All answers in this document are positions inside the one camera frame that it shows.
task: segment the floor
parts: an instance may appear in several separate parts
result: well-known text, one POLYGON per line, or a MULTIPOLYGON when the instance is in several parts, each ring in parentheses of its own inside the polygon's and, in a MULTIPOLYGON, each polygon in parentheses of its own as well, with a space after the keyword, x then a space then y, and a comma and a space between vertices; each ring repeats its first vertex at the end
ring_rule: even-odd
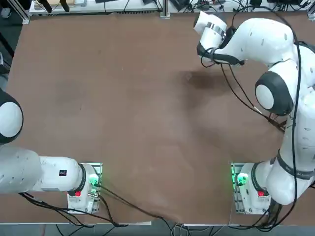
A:
MULTIPOLYGON (((83 228, 78 230, 73 235, 75 236, 102 236, 109 229, 113 228, 111 225, 96 225, 94 228, 83 228)), ((219 226, 215 226, 215 232, 219 229, 219 226)), ((74 230, 78 229, 76 226, 70 225, 59 225, 59 229, 64 236, 68 236, 74 230)), ((205 229, 205 227, 190 227, 190 230, 193 229, 205 229)), ((191 232, 191 236, 208 236, 211 228, 204 232, 191 232)), ((217 236, 262 236, 268 234, 269 236, 311 236, 314 235, 314 227, 295 227, 295 226, 280 226, 275 228, 269 233, 262 233, 258 230, 235 230, 228 227, 224 227, 217 236)), ((0 226, 0 235, 1 236, 61 236, 58 232, 56 225, 1 225, 0 226)), ((112 230, 109 236, 168 236, 170 235, 170 230, 162 221, 154 221, 151 226, 128 226, 125 228, 116 228, 112 230)), ((174 233, 174 236, 178 236, 179 230, 177 229, 174 233)), ((182 236, 186 236, 184 230, 181 231, 182 236)))
MULTIPOLYGON (((9 19, 2 19, 0 17, 0 31, 7 39, 9 44, 15 49, 18 38, 20 35, 22 25, 19 16, 15 13, 11 15, 9 19)), ((4 58, 8 62, 12 62, 12 58, 5 51, 2 45, 0 45, 0 51, 2 52, 4 58)), ((6 80, 0 77, 0 88, 4 88, 6 80)), ((78 229, 76 226, 71 225, 59 225, 60 231, 64 236, 68 236, 74 230, 78 229)), ((109 229, 112 228, 112 225, 103 224, 96 225, 94 228, 83 228, 77 231, 75 236, 102 236, 109 229)), ((189 229, 204 229, 205 227, 190 227, 189 229)), ((216 226, 213 230, 215 232, 219 229, 219 226, 216 226)), ((207 236, 209 235, 210 229, 203 232, 191 232, 192 236, 207 236)), ((315 227, 284 227, 280 226, 275 228, 273 231, 269 232, 270 236, 311 236, 315 233, 315 227)), ((228 227, 224 227, 217 234, 218 236, 260 236, 264 233, 259 232, 257 230, 242 230, 238 231, 235 229, 230 229, 228 227)), ((58 236, 61 235, 55 224, 49 225, 0 225, 0 236, 24 236, 24 235, 32 235, 32 236, 58 236)), ((170 230, 164 224, 164 222, 160 220, 156 220, 152 222, 151 226, 128 226, 125 228, 114 229, 108 235, 128 235, 128 236, 141 236, 141 235, 150 235, 150 236, 167 236, 170 235, 170 230)), ((174 233, 175 236, 179 235, 178 230, 174 233)))

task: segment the wire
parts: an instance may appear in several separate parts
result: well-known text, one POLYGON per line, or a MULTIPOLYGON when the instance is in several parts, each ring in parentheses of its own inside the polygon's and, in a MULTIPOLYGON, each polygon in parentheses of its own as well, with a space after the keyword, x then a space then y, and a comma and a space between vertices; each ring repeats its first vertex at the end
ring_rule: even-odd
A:
POLYGON ((99 195, 98 197, 102 200, 102 202, 103 202, 104 205, 106 206, 109 219, 110 219, 111 223, 112 223, 115 227, 126 227, 126 226, 128 226, 128 225, 120 225, 120 224, 116 223, 116 222, 113 220, 112 214, 110 213, 110 210, 109 210, 109 206, 108 206, 107 202, 105 201, 105 199, 104 199, 101 195, 99 195))
POLYGON ((153 0, 154 1, 154 3, 156 4, 156 6, 157 6, 157 11, 158 12, 162 12, 162 9, 160 9, 159 8, 159 6, 158 6, 158 3, 157 3, 157 0, 153 0))
POLYGON ((243 92, 243 94, 245 95, 246 99, 248 100, 248 102, 249 102, 253 107, 255 107, 254 104, 253 104, 253 103, 250 101, 250 99, 248 98, 248 96, 247 96, 247 94, 245 93, 245 91, 244 91, 243 87, 241 86, 240 82, 238 82, 238 80, 236 79, 236 77, 235 77, 235 75, 234 75, 234 72, 233 72, 233 70, 232 70, 231 65, 228 65, 228 66, 230 67, 230 70, 231 70, 231 72, 232 72, 232 74, 233 74, 234 80, 236 81, 236 83, 238 84, 238 86, 240 87, 240 89, 242 90, 242 92, 243 92))
POLYGON ((64 234, 60 231, 58 225, 56 225, 56 227, 57 227, 57 230, 58 230, 59 234, 60 234, 61 236, 64 236, 64 234))
POLYGON ((217 0, 217 1, 218 1, 218 3, 220 4, 220 8, 223 10, 223 12, 225 12, 224 6, 223 6, 222 3, 220 2, 220 0, 217 0))
POLYGON ((66 216, 64 216, 63 214, 61 214, 64 218, 66 218, 66 219, 69 220, 72 224, 74 224, 74 225, 76 225, 76 226, 83 226, 84 224, 82 224, 76 216, 74 216, 73 214, 71 214, 71 213, 69 213, 69 212, 67 212, 67 211, 74 211, 74 212, 79 212, 79 213, 87 214, 87 215, 89 215, 89 216, 92 216, 92 217, 95 217, 95 218, 98 218, 98 219, 102 219, 102 220, 105 220, 105 221, 111 223, 111 221, 110 221, 109 219, 107 219, 107 218, 104 218, 104 217, 101 217, 101 216, 98 216, 98 215, 94 215, 94 214, 91 214, 91 213, 88 213, 88 212, 85 212, 85 211, 82 211, 82 210, 77 210, 77 209, 72 209, 72 208, 66 208, 66 207, 57 207, 57 206, 50 205, 50 204, 48 204, 48 203, 46 203, 46 202, 44 202, 44 201, 38 201, 38 200, 36 200, 33 196, 30 197, 30 196, 31 196, 30 194, 28 194, 28 195, 30 195, 30 196, 27 196, 27 195, 24 194, 24 193, 19 193, 19 195, 22 196, 22 197, 24 197, 24 198, 25 198, 26 200, 28 200, 30 203, 32 203, 32 204, 34 204, 34 205, 36 205, 36 206, 38 206, 38 207, 42 207, 42 208, 46 208, 46 209, 52 209, 52 210, 58 212, 59 214, 61 214, 61 212, 62 212, 62 213, 65 213, 65 214, 67 214, 67 215, 72 216, 73 218, 75 218, 75 220, 76 220, 77 222, 79 222, 79 224, 74 223, 74 222, 71 221, 69 218, 67 218, 66 216))
POLYGON ((224 226, 221 226, 217 231, 215 231, 211 236, 215 236, 221 229, 223 229, 224 226))
POLYGON ((115 226, 114 227, 112 227, 109 231, 107 231, 106 233, 104 233, 102 236, 106 236, 106 235, 108 235, 113 229, 115 228, 115 226))
POLYGON ((108 189, 108 188, 106 188, 106 187, 104 187, 104 186, 102 186, 102 185, 100 185, 100 184, 95 184, 95 186, 100 187, 100 188, 104 189, 105 191, 111 193, 111 194, 114 195, 116 198, 118 198, 119 200, 123 201, 125 204, 129 205, 130 207, 135 208, 135 209, 137 209, 138 211, 140 211, 140 212, 142 212, 142 213, 144 213, 144 214, 146 214, 146 215, 148 215, 148 216, 151 216, 151 217, 153 217, 153 218, 161 219, 162 221, 164 221, 164 223, 167 225, 167 227, 169 228, 169 230, 172 232, 171 227, 169 226, 169 224, 167 223, 167 221, 166 221, 163 217, 161 217, 161 216, 159 216, 159 215, 155 215, 155 214, 149 213, 148 211, 143 210, 143 209, 137 207, 136 205, 134 205, 134 204, 128 202, 127 200, 125 200, 124 198, 118 196, 116 193, 114 193, 114 192, 111 191, 110 189, 108 189))
POLYGON ((125 10, 126 10, 126 7, 128 6, 128 3, 129 3, 129 1, 130 1, 130 0, 128 0, 128 1, 127 1, 126 5, 125 5, 125 7, 124 7, 124 10, 123 10, 123 12, 125 12, 125 10))
MULTIPOLYGON (((47 11, 44 7, 42 7, 42 4, 39 3, 37 0, 32 0, 32 1, 35 2, 42 10, 47 11)), ((51 10, 51 12, 53 12, 53 11, 59 6, 59 4, 60 4, 60 1, 59 1, 59 3, 55 6, 55 8, 51 10)))
POLYGON ((78 232, 80 229, 84 228, 84 226, 81 226, 80 228, 76 229, 75 231, 73 231, 72 233, 70 233, 68 236, 71 236, 73 234, 75 234, 76 232, 78 232))
POLYGON ((251 108, 248 104, 246 104, 246 103, 236 94, 236 92, 235 92, 234 89, 232 88, 232 86, 231 86, 229 80, 227 79, 227 76, 226 76, 226 74, 225 74, 225 71, 224 71, 224 68, 223 68, 222 64, 220 64, 220 66, 221 66, 221 70, 222 70, 222 73, 223 73, 223 75, 224 75, 225 81, 226 81, 227 85, 229 86, 229 88, 231 89, 232 93, 236 96, 236 98, 237 98, 241 103, 243 103, 244 106, 246 106, 247 108, 251 109, 253 112, 259 114, 260 116, 264 117, 264 118, 267 119, 272 125, 274 125, 274 126, 277 127, 280 131, 283 132, 283 130, 279 127, 279 124, 278 124, 277 122, 275 122, 275 121, 273 121, 272 119, 268 118, 268 117, 265 116, 264 114, 262 114, 262 113, 256 111, 255 109, 251 108))

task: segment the wooden tabletop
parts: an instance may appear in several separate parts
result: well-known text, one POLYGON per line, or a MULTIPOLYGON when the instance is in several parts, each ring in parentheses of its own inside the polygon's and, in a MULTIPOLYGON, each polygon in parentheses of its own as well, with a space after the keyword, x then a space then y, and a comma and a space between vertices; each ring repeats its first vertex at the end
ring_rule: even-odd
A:
MULTIPOLYGON (((225 16, 230 25, 231 14, 225 16)), ((20 102, 25 123, 12 144, 39 155, 102 162, 105 186, 176 222, 253 222, 255 216, 234 210, 229 220, 230 163, 271 159, 283 135, 234 97, 219 66, 201 66, 194 17, 42 17, 24 25, 7 91, 20 102)), ((235 25, 250 17, 273 15, 239 14, 235 25)), ((306 13, 285 18, 300 40, 315 43, 306 13)), ((253 61, 235 68, 255 104, 254 84, 265 70, 253 61)), ((66 206, 66 193, 36 195, 66 206)), ((314 196, 307 190, 284 223, 314 225, 314 196)), ((105 197, 116 221, 151 219, 105 197)), ((65 221, 17 194, 1 195, 0 207, 3 223, 65 221)), ((99 215, 107 216, 104 206, 99 215)))

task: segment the metal frame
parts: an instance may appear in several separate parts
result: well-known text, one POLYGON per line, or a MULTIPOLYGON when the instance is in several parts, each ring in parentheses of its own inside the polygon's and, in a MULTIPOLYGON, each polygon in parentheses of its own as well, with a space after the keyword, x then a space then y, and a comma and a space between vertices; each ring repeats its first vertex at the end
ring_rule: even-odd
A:
POLYGON ((168 11, 168 0, 163 0, 163 9, 162 12, 160 13, 160 17, 162 19, 170 19, 171 14, 168 11))
POLYGON ((26 11, 18 0, 7 0, 11 7, 18 13, 22 18, 22 24, 28 24, 30 22, 29 12, 26 11))
POLYGON ((244 163, 231 163, 233 195, 234 195, 235 209, 238 214, 245 214, 242 196, 241 196, 239 187, 236 185, 236 178, 238 174, 241 172, 243 166, 244 166, 244 163))

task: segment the metal mounting plate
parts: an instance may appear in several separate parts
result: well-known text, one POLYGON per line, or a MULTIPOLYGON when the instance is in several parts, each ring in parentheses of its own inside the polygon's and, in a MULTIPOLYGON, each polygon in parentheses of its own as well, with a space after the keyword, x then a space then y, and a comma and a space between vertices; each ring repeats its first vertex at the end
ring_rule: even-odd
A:
POLYGON ((233 195, 234 195, 235 209, 238 214, 245 214, 242 196, 240 194, 239 187, 236 185, 236 178, 238 174, 241 172, 244 164, 245 163, 231 163, 233 195))

